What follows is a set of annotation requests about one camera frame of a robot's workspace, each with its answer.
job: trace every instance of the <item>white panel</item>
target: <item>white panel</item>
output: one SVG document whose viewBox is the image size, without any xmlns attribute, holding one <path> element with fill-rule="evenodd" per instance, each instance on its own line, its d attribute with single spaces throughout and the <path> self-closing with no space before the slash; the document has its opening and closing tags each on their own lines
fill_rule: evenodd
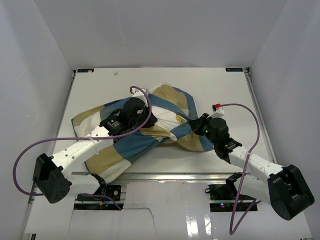
<svg viewBox="0 0 320 240">
<path fill-rule="evenodd" d="M 16 157 L 35 141 L 54 137 L 72 80 L 72 71 L 33 0 L 0 1 L 0 239 L 22 230 L 29 197 L 14 186 Z M 31 190 L 36 156 L 18 165 L 20 185 Z"/>
<path fill-rule="evenodd" d="M 252 66 L 252 81 L 279 163 L 302 171 L 315 197 L 305 211 L 320 239 L 320 1 L 290 0 Z"/>
<path fill-rule="evenodd" d="M 212 240 L 207 187 L 204 182 L 131 182 L 123 208 L 149 209 L 159 240 Z"/>
<path fill-rule="evenodd" d="M 24 233 L 37 234 L 37 238 L 38 234 L 54 236 L 55 239 L 66 238 L 74 204 L 74 194 L 67 195 L 55 204 L 49 203 L 45 196 L 36 197 Z"/>
<path fill-rule="evenodd" d="M 243 212 L 237 212 L 233 227 Z M 306 217 L 300 213 L 290 221 L 279 217 L 266 203 L 258 211 L 249 212 L 235 234 L 229 235 L 231 212 L 212 212 L 212 233 L 217 240 L 300 240 L 310 238 Z"/>
<path fill-rule="evenodd" d="M 56 240 L 56 236 L 36 235 L 36 240 Z M 149 209 L 122 211 L 75 210 L 67 238 L 61 240 L 158 240 Z"/>
<path fill-rule="evenodd" d="M 81 67 L 249 67 L 286 0 L 35 0 Z"/>
</svg>

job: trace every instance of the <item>cloth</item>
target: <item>cloth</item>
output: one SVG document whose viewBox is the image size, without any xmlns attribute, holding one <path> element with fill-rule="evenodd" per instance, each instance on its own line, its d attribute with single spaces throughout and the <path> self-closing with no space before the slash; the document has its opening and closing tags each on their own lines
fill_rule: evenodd
<svg viewBox="0 0 320 240">
<path fill-rule="evenodd" d="M 213 145 L 204 136 L 192 132 L 189 120 L 198 118 L 193 97 L 179 88 L 168 84 L 155 86 L 148 95 L 152 113 L 157 123 L 150 128 L 121 138 L 89 158 L 85 165 L 90 173 L 100 175 L 109 183 L 116 179 L 135 161 L 158 144 L 178 143 L 189 151 L 206 152 Z M 84 137 L 116 109 L 122 108 L 129 99 L 120 99 L 97 106 L 75 116 L 71 122 L 76 136 Z"/>
</svg>

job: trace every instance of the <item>white table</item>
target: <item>white table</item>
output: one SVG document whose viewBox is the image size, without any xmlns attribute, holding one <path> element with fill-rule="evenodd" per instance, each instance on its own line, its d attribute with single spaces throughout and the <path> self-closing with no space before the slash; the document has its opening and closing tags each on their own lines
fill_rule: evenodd
<svg viewBox="0 0 320 240">
<path fill-rule="evenodd" d="M 244 72 L 226 72 L 225 68 L 96 68 L 93 72 L 78 72 L 74 78 L 65 113 L 62 119 L 59 137 L 74 136 L 71 119 L 77 114 L 108 102 L 130 96 L 132 85 L 151 88 L 159 83 L 168 83 L 191 94 L 197 113 L 210 113 L 215 103 L 241 103 L 255 109 Z M 225 107 L 225 117 L 232 138 L 249 148 L 257 137 L 255 122 L 245 109 L 236 106 Z M 264 135 L 253 151 L 265 159 L 273 161 L 272 150 L 265 143 Z M 61 151 L 72 141 L 59 141 L 54 151 Z M 76 172 L 86 172 L 81 165 Z M 185 151 L 176 145 L 160 146 L 135 162 L 125 173 L 203 173 L 231 174 L 240 171 L 219 159 L 214 151 L 194 153 Z M 37 197 L 33 203 L 26 226 L 26 233 L 38 236 L 62 234 L 68 232 L 72 218 L 74 196 L 67 196 L 56 204 L 49 204 L 44 197 Z"/>
</svg>

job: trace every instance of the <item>patterned fabric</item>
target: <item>patterned fabric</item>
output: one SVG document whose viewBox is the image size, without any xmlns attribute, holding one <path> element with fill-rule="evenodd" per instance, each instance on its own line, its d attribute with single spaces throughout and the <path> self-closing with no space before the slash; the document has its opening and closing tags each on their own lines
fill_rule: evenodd
<svg viewBox="0 0 320 240">
<path fill-rule="evenodd" d="M 160 84 L 148 96 L 152 106 L 155 106 L 152 113 L 158 118 L 156 125 L 142 128 L 92 156 L 85 163 L 89 172 L 99 174 L 109 183 L 160 143 L 177 142 L 194 152 L 213 149 L 207 138 L 194 134 L 188 124 L 189 120 L 198 118 L 190 94 L 168 84 Z M 122 108 L 128 99 L 116 100 L 78 114 L 71 120 L 75 134 L 86 136 L 112 111 Z M 171 123 L 176 127 L 165 127 Z"/>
</svg>

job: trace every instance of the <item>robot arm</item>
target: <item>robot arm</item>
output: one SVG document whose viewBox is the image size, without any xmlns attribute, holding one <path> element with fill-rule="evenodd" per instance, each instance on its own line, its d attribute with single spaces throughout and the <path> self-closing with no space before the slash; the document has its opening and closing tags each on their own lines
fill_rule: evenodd
<svg viewBox="0 0 320 240">
<path fill-rule="evenodd" d="M 205 136 L 214 146 L 217 156 L 227 163 L 244 168 L 248 150 L 229 135 L 224 110 L 213 106 L 213 114 L 203 114 L 189 122 L 193 132 Z M 302 173 L 294 166 L 284 167 L 249 154 L 246 170 L 251 175 L 243 179 L 241 193 L 269 205 L 285 220 L 290 220 L 315 202 Z M 242 173 L 235 173 L 226 180 L 226 186 L 235 196 Z"/>
<path fill-rule="evenodd" d="M 45 153 L 36 159 L 33 181 L 50 203 L 56 203 L 67 194 L 104 195 L 105 180 L 97 174 L 74 175 L 72 172 L 94 154 L 114 144 L 119 138 L 97 139 L 129 133 L 142 125 L 149 114 L 148 102 L 144 94 L 133 90 L 133 96 L 103 120 L 92 132 L 66 149 L 47 156 Z M 149 128 L 157 118 L 151 114 L 143 126 Z"/>
</svg>

